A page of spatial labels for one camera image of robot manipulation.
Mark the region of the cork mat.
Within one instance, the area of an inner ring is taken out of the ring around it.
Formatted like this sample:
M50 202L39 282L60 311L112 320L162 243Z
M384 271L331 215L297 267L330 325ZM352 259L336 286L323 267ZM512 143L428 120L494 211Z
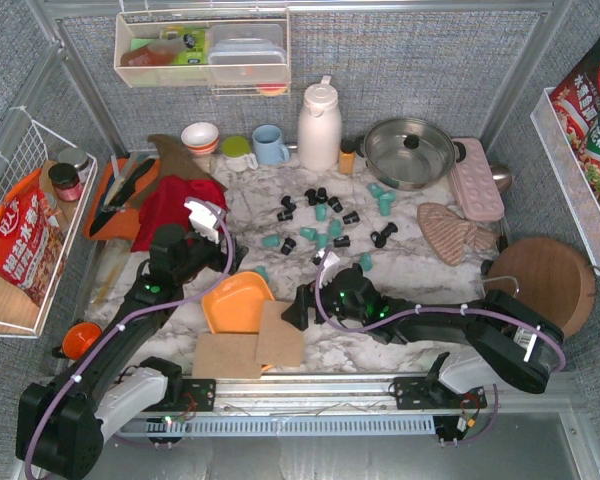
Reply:
M257 362L254 334L201 334L196 343L192 376L205 379L258 379L262 364Z
M255 361L272 367L299 367L304 359L304 335L281 315L290 303L265 300L257 335Z

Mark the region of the orange storage basket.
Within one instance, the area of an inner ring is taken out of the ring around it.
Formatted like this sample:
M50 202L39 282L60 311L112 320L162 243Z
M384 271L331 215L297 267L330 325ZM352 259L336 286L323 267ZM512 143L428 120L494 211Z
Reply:
M263 304L273 300L265 279L245 271L223 280L202 298L201 306L213 334L257 334Z

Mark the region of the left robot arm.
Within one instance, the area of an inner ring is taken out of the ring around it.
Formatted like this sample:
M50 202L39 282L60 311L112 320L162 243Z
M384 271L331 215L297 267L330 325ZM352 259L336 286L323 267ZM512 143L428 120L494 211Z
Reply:
M160 227L106 329L63 373L25 389L18 405L16 456L27 478L34 478L35 468L65 479L86 477L123 425L166 397L177 397L182 374L168 361L149 359L130 379L116 379L138 349L188 303L185 284L204 269L222 278L236 272L248 250L230 234L222 237L225 242L218 244L179 225Z

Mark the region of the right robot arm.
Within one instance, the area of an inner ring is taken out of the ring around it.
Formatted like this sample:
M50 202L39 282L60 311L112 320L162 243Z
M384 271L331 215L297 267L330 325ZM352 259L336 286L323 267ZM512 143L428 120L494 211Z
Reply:
M311 313L318 324L366 333L385 345L431 341L473 348L478 360L467 382L459 381L448 360L439 370L439 381L459 393L483 385L480 375L488 370L520 391L542 394L551 375L566 365L561 329L502 290L463 304L421 305L380 293L355 264L331 280L299 286L281 317L304 331Z

